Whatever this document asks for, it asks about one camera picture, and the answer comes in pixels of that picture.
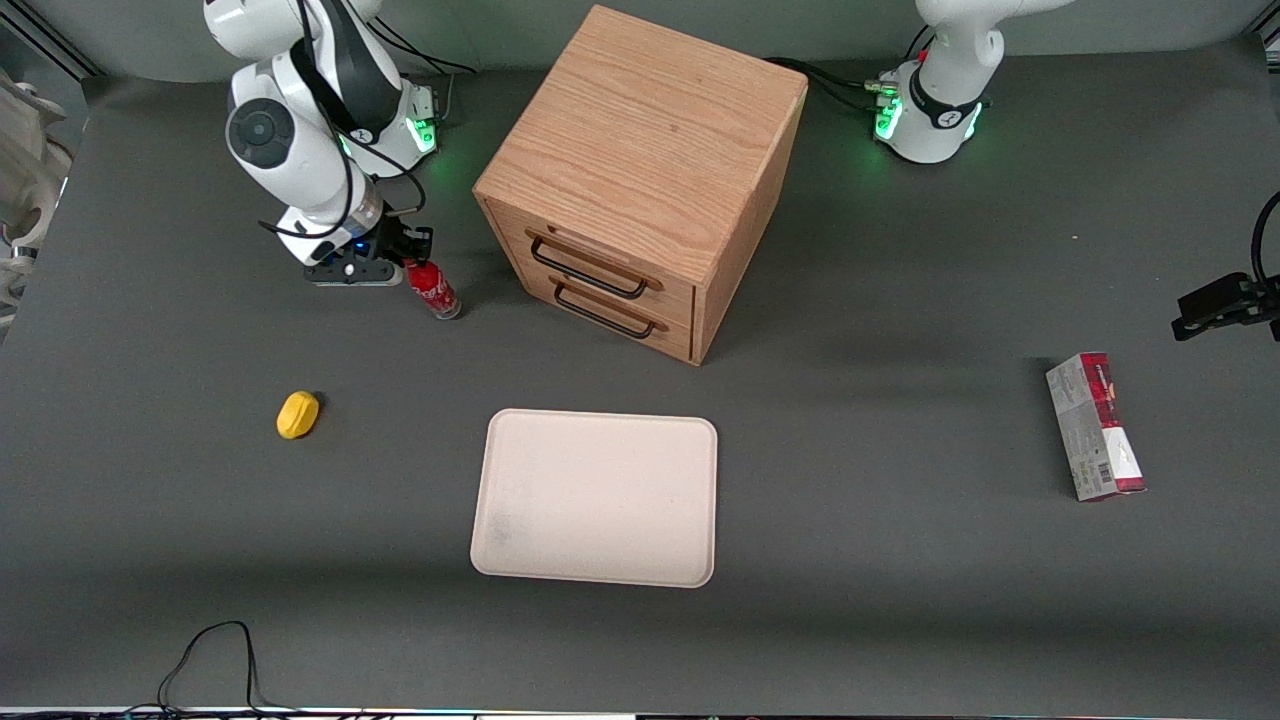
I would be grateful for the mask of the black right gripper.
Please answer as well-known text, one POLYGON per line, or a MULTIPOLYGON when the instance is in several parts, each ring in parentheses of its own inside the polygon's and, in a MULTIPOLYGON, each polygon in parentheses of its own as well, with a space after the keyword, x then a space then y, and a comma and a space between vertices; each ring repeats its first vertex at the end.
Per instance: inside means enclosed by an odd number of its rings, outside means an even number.
POLYGON ((340 272, 347 266, 353 272, 390 272, 393 268, 403 270, 411 263, 425 265, 431 258, 433 241, 431 227, 407 228, 399 222, 380 222, 337 250, 335 264, 340 272))

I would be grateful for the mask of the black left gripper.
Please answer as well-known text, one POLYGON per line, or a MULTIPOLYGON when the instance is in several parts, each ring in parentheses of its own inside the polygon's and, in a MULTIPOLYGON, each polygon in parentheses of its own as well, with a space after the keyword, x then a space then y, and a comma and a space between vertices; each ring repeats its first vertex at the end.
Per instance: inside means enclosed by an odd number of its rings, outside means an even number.
POLYGON ((1252 279, 1243 272, 1230 273, 1185 295, 1178 301, 1178 310, 1179 316, 1172 320, 1176 342, 1212 329, 1262 323, 1274 341, 1280 341, 1279 275, 1252 279))

